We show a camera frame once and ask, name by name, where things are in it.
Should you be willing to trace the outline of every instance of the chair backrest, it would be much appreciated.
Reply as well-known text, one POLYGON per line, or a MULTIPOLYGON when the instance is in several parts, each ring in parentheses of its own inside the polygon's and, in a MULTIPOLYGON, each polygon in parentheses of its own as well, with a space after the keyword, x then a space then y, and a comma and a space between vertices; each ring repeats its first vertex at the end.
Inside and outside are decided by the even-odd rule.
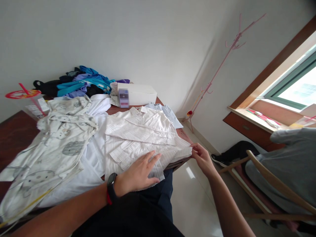
POLYGON ((267 168, 265 168, 253 155, 250 150, 247 150, 247 154, 251 161, 257 168, 257 170, 262 174, 262 176, 271 184, 275 189, 282 193, 285 197, 290 199, 292 202, 296 203, 300 207, 308 210, 312 214, 316 215, 316 208, 297 195, 293 190, 286 186, 281 180, 279 180, 274 174, 272 174, 267 168))

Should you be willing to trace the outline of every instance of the pink coat rack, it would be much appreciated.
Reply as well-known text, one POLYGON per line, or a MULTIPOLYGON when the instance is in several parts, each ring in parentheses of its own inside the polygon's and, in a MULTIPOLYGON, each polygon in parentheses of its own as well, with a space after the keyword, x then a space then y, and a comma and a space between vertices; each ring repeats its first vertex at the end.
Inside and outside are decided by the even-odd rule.
POLYGON ((227 46, 227 41, 225 41, 225 46, 226 46, 226 48, 230 48, 229 51, 228 51, 228 53, 226 54, 224 60, 223 60, 222 63, 220 64, 219 68, 217 69, 217 71, 216 71, 215 75, 213 76, 212 80, 207 84, 206 88, 205 88, 204 90, 201 88, 201 93, 200 93, 200 95, 198 96, 197 100, 195 101, 194 105, 192 106, 192 109, 187 113, 188 118, 183 119, 183 122, 185 122, 185 121, 187 121, 187 120, 190 120, 192 133, 194 133, 194 131, 193 131, 193 126, 192 126, 191 119, 192 119, 192 117, 193 117, 193 115, 194 115, 194 113, 195 113, 195 110, 197 109, 199 103, 200 103, 201 100, 203 99, 203 96, 205 95, 205 93, 211 94, 211 93, 213 92, 213 91, 208 92, 208 90, 209 90, 209 88, 211 87, 212 82, 213 82, 213 80, 216 78, 218 72, 219 72, 220 69, 222 68, 224 62, 226 61, 226 59, 227 59, 227 57, 228 57, 228 55, 230 54, 230 52, 231 52, 232 50, 239 49, 239 48, 241 48, 241 47, 246 43, 246 42, 245 42, 245 43, 243 43, 242 45, 237 44, 238 41, 239 41, 239 38, 243 35, 243 33, 244 33, 246 30, 248 30, 250 27, 252 27, 255 23, 257 23, 259 20, 261 20, 261 18, 263 18, 265 15, 266 15, 266 14, 264 14, 262 17, 260 17, 258 20, 254 21, 253 23, 251 23, 251 24, 250 24, 246 29, 244 29, 243 31, 241 31, 241 29, 240 29, 240 28, 241 28, 241 14, 239 15, 239 30, 238 30, 238 34, 237 34, 236 38, 234 39, 234 42, 233 42, 230 46, 227 46))

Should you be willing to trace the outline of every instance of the white wall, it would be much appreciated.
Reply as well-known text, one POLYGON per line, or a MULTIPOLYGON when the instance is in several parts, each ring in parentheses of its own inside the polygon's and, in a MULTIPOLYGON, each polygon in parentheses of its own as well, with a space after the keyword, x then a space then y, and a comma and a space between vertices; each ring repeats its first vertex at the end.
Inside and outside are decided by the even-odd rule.
POLYGON ((17 112, 3 95, 58 79, 74 66, 150 84, 175 112, 233 0, 0 1, 0 121, 17 112))
POLYGON ((249 141, 241 133, 223 122, 229 114, 226 108, 247 88, 257 75, 273 60, 287 43, 315 15, 315 1, 301 0, 246 0, 233 10, 226 27, 211 47, 208 58, 195 82, 193 92, 188 96, 179 116, 191 109, 200 87, 207 85, 215 70, 224 59, 228 49, 224 42, 231 43, 238 31, 239 11, 243 13, 242 28, 258 17, 266 17, 250 28, 240 42, 247 43, 234 50, 215 79, 211 90, 203 98, 192 119, 194 127, 220 152, 240 140, 249 141))
POLYGON ((313 0, 2 0, 0 121, 18 109, 3 95, 54 80, 74 66, 110 79, 152 85, 183 117, 206 86, 237 33, 244 34, 193 118, 219 151, 243 135, 222 120, 230 105, 315 14, 313 0))

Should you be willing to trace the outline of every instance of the purple clothing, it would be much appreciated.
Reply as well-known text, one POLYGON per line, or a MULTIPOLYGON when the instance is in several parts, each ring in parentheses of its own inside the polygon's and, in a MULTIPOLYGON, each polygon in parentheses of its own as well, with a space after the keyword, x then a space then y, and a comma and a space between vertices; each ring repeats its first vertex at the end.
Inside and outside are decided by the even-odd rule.
POLYGON ((83 79, 86 79, 88 76, 92 76, 91 74, 85 73, 85 74, 79 74, 76 76, 72 81, 80 81, 83 79))
POLYGON ((123 79, 123 80, 118 80, 116 81, 117 83, 126 83, 126 84, 129 84, 130 83, 130 80, 128 79, 123 79))
POLYGON ((80 90, 76 90, 74 92, 67 93, 64 96, 67 96, 69 98, 74 98, 74 97, 77 97, 77 96, 85 96, 85 94, 87 92, 87 87, 89 87, 89 86, 91 86, 91 85, 88 84, 87 82, 85 82, 83 87, 80 88, 80 90))

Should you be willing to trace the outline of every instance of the baseboard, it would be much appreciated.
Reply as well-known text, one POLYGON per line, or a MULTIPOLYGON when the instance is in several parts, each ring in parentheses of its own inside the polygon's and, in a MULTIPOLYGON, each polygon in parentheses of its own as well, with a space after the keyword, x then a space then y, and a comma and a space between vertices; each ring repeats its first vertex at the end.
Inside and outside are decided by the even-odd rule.
MULTIPOLYGON (((189 128, 190 132, 191 132, 191 124, 189 121, 185 121, 182 122, 184 118, 178 118, 178 120, 180 121, 180 123, 183 126, 186 126, 189 128)), ((193 126, 193 131, 194 131, 194 135, 203 143, 203 145, 214 155, 220 155, 220 152, 218 150, 215 149, 215 147, 213 147, 209 141, 206 140, 205 137, 202 136, 202 134, 193 126)))

